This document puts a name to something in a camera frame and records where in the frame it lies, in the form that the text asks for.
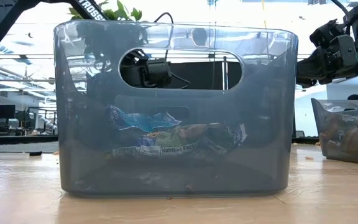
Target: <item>second plastic bin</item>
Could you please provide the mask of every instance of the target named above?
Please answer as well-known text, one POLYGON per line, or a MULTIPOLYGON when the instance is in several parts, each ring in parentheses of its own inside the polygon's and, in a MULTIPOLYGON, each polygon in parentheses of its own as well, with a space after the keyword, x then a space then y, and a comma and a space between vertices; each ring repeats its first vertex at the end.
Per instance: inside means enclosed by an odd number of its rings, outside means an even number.
POLYGON ((297 47, 296 35, 284 30, 115 21, 59 25, 62 188, 85 195, 286 188, 297 47), (195 30, 206 36, 194 38, 195 30), (119 72, 132 49, 228 52, 239 60, 242 76, 229 90, 135 88, 119 72), (82 69, 87 72, 80 75, 82 69))
POLYGON ((358 163, 358 100, 311 99, 323 156, 358 163))

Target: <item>cable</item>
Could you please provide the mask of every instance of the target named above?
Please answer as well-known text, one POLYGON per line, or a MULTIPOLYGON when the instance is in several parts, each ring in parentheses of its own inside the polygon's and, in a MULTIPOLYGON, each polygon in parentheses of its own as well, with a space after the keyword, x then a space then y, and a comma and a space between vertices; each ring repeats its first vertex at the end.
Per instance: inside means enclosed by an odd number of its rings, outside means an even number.
POLYGON ((188 80, 185 80, 184 78, 181 78, 181 77, 175 75, 173 72, 171 72, 171 74, 172 74, 173 77, 175 77, 175 78, 179 79, 180 81, 183 81, 183 82, 186 83, 186 85, 181 87, 181 89, 185 89, 185 88, 187 88, 189 86, 190 82, 188 80))
MULTIPOLYGON (((169 12, 164 12, 163 14, 161 14, 160 16, 158 16, 158 18, 156 18, 156 20, 154 20, 154 22, 158 22, 163 16, 169 16, 169 18, 171 19, 171 23, 173 24, 173 17, 169 12)), ((169 33, 169 38, 168 38, 168 45, 167 47, 171 44, 171 40, 172 40, 172 34, 173 34, 173 27, 171 28, 171 31, 169 33)), ((165 51, 165 59, 168 58, 168 50, 165 51)))
POLYGON ((169 12, 164 12, 163 14, 158 16, 158 18, 156 18, 156 20, 154 20, 154 22, 158 22, 165 15, 169 16, 169 18, 171 19, 171 23, 173 24, 173 18, 172 18, 172 15, 169 12))
POLYGON ((338 0, 331 0, 337 7, 339 7, 340 9, 342 9, 342 11, 345 13, 346 16, 346 20, 349 20, 349 11, 346 9, 346 7, 344 5, 342 5, 342 3, 340 3, 338 0))
MULTIPOLYGON (((163 16, 169 16, 169 18, 171 19, 171 23, 173 24, 173 17, 172 17, 172 15, 171 15, 169 12, 164 12, 163 14, 161 14, 160 16, 158 16, 158 18, 156 18, 156 20, 154 20, 154 22, 158 22, 163 16)), ((173 26, 172 26, 171 31, 170 31, 170 34, 169 34, 167 47, 171 44, 172 35, 173 35, 173 26)), ((168 57, 168 50, 165 51, 165 59, 167 59, 167 57, 168 57)), ((181 87, 181 89, 185 89, 185 88, 187 88, 187 87, 189 86, 190 81, 185 80, 184 78, 181 78, 181 77, 177 76, 177 75, 174 74, 173 72, 171 72, 171 74, 172 74, 173 77, 175 77, 175 78, 177 78, 177 79, 179 79, 179 80, 181 80, 181 81, 183 81, 183 82, 186 83, 186 85, 183 86, 183 87, 181 87)))

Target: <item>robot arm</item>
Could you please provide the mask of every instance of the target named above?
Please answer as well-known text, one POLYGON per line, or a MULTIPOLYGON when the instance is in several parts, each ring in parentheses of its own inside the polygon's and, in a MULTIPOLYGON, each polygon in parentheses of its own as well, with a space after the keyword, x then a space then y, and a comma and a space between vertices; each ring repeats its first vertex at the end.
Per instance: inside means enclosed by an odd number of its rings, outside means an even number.
POLYGON ((344 12, 344 23, 329 21, 310 35, 316 50, 307 59, 298 62, 296 82, 308 88, 319 81, 328 84, 336 78, 358 76, 358 6, 350 12, 337 0, 333 2, 344 12))

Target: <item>blue wrapper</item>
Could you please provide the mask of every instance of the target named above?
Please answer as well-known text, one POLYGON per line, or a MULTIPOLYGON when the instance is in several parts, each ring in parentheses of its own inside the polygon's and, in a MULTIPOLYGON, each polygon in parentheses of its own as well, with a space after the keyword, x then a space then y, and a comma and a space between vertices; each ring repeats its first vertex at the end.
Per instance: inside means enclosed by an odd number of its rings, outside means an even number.
POLYGON ((149 133, 155 128, 171 128, 181 123, 166 112, 157 113, 153 116, 139 113, 126 114, 113 105, 109 105, 107 110, 110 121, 118 130, 139 128, 149 133))
POLYGON ((240 146, 247 138, 246 127, 240 124, 239 127, 232 131, 235 147, 240 146))

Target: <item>table surface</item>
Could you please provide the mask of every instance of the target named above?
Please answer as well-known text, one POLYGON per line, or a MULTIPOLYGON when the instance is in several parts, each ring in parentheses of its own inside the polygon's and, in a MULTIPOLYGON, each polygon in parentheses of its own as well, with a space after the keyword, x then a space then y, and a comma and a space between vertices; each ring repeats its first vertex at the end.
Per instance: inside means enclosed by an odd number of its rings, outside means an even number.
POLYGON ((85 199, 60 188, 58 156, 0 153, 0 223, 358 222, 358 164, 297 145, 289 181, 268 197, 85 199))

